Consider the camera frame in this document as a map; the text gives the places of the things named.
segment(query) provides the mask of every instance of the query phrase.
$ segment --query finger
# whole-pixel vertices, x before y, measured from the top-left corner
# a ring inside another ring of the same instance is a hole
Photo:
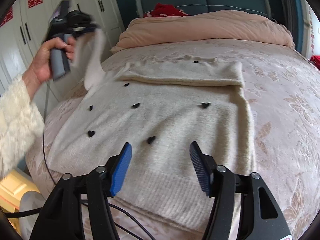
[[[74,59],[75,54],[74,53],[70,53],[70,52],[66,52],[67,58],[70,59],[71,61]]]
[[[76,39],[74,37],[69,37],[67,39],[67,43],[71,46],[75,46],[76,45]]]
[[[42,44],[42,48],[45,50],[50,50],[53,48],[64,49],[66,46],[67,44],[60,38],[54,38]]]
[[[68,46],[66,46],[66,47],[64,48],[64,50],[65,50],[66,52],[72,52],[72,53],[74,53],[74,52],[75,52],[75,47],[74,47],[74,46],[71,46],[71,45],[68,45]]]

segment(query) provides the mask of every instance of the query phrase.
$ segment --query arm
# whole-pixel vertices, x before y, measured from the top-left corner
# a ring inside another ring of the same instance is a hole
[[[51,78],[50,49],[65,49],[73,59],[75,40],[69,45],[55,38],[45,42],[23,76],[16,77],[0,97],[0,180],[14,168],[41,136],[44,122],[36,105],[31,103],[40,85]]]

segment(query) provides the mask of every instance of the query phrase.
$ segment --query white fluffy sleeve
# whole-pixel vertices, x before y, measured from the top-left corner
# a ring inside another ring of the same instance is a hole
[[[0,97],[0,180],[24,157],[44,130],[38,108],[30,103],[21,76]]]

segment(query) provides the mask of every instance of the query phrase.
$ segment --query headboard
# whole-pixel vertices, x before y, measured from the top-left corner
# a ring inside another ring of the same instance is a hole
[[[259,14],[271,19],[268,0],[136,0],[139,17],[154,9],[157,3],[172,4],[189,15],[196,15],[220,10],[240,10]]]

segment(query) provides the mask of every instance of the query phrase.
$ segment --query person's hand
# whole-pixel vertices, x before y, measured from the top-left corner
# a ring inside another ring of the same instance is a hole
[[[38,50],[36,56],[33,58],[30,67],[22,77],[22,80],[27,86],[28,94],[31,99],[33,99],[33,96],[40,85],[52,77],[52,73],[49,67],[51,49],[64,49],[66,51],[68,59],[73,60],[76,40],[73,37],[69,37],[67,43],[68,44],[63,42],[60,38],[54,38],[52,40],[46,41]]]

